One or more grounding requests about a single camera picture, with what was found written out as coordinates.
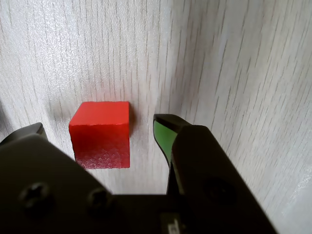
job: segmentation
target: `white wood grain surface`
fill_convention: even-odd
[[[2,0],[0,140],[40,121],[73,157],[83,101],[130,101],[131,168],[90,173],[164,193],[152,118],[176,114],[211,129],[281,233],[310,233],[311,15],[309,0]]]

